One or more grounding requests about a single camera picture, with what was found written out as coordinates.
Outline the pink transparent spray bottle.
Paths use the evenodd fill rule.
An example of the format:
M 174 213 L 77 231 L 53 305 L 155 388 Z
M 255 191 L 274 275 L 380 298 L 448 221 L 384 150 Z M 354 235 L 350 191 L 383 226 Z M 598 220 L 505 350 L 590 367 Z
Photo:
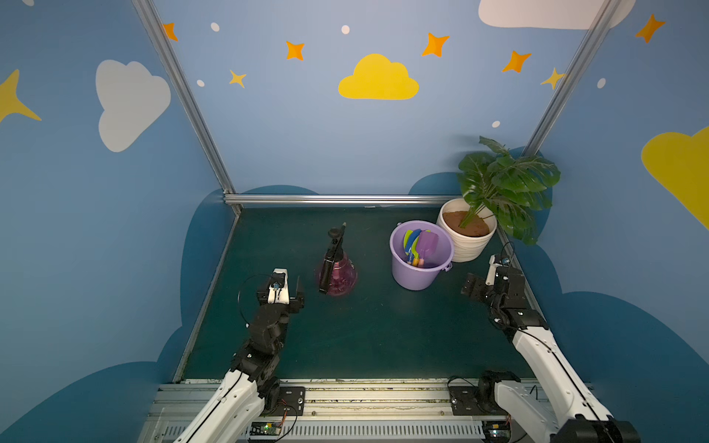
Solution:
M 328 232 L 330 245 L 318 273 L 318 289 L 320 293 L 325 295 L 348 295 L 357 282 L 354 263 L 343 250 L 346 227 L 347 223 L 343 223 L 340 227 L 333 227 Z

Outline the purple scoop pink handle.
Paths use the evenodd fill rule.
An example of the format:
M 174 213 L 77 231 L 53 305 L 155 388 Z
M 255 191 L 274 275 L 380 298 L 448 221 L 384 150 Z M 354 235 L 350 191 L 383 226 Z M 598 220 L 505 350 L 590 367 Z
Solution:
M 419 264 L 417 267 L 423 268 L 426 261 L 436 252 L 439 243 L 439 236 L 431 231 L 423 231 L 418 238 L 417 252 L 419 254 Z

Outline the purple plastic bucket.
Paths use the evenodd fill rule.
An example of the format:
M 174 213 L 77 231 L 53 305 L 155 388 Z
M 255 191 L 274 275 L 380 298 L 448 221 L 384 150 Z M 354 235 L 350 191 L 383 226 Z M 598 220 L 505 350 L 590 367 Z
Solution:
M 397 284 L 410 291 L 430 287 L 442 271 L 452 268 L 452 238 L 428 221 L 405 221 L 391 233 L 391 273 Z

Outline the blue trowel wooden handle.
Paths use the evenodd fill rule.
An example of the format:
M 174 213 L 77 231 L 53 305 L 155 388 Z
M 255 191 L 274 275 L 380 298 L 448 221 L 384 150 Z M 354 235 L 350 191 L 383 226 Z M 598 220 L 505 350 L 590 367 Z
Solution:
M 417 252 L 417 243 L 418 243 L 418 238 L 422 234 L 422 231 L 420 229 L 414 230 L 411 239 L 410 239 L 410 244 L 409 244 L 409 255 L 407 257 L 407 261 L 410 265 L 417 267 L 419 264 L 419 254 Z

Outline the green trowel yellow handle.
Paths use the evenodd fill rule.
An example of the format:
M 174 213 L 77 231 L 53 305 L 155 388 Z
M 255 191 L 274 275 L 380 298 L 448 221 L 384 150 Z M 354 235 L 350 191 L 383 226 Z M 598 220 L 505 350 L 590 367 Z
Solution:
M 410 239 L 414 231 L 412 230 L 407 230 L 405 235 L 404 235 L 404 240 L 403 240 L 403 247 L 404 247 L 404 254 L 408 257 L 409 255 L 409 244 L 410 244 Z

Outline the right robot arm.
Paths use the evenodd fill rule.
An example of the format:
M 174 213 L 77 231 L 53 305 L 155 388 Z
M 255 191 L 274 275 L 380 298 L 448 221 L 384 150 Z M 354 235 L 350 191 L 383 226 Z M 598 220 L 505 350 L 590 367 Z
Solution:
M 485 278 L 469 273 L 462 294 L 485 305 L 534 372 L 547 395 L 547 409 L 510 371 L 485 371 L 473 404 L 483 413 L 505 413 L 535 442 L 639 442 L 628 421 L 616 419 L 563 355 L 542 314 L 525 295 L 524 273 L 493 263 Z

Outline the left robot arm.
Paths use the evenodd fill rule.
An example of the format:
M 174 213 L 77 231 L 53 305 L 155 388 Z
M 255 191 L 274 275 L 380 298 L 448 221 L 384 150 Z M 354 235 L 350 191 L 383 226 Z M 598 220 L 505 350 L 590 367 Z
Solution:
M 275 408 L 280 380 L 275 369 L 284 349 L 290 316 L 305 305 L 300 285 L 290 291 L 270 284 L 249 323 L 249 338 L 232 359 L 223 381 L 178 442 L 236 442 L 262 413 Z

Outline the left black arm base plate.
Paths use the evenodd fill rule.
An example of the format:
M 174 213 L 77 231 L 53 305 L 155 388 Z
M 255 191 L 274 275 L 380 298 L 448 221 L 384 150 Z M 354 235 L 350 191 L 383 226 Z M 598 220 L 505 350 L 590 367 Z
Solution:
M 263 416 L 302 416 L 306 400 L 306 388 L 285 386 L 273 389 L 266 397 Z

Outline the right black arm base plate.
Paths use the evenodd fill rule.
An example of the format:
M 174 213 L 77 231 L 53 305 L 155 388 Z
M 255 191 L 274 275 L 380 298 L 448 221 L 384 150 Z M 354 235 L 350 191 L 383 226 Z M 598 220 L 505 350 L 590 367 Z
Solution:
M 450 404 L 455 416 L 499 415 L 500 411 L 486 401 L 476 386 L 450 386 Z

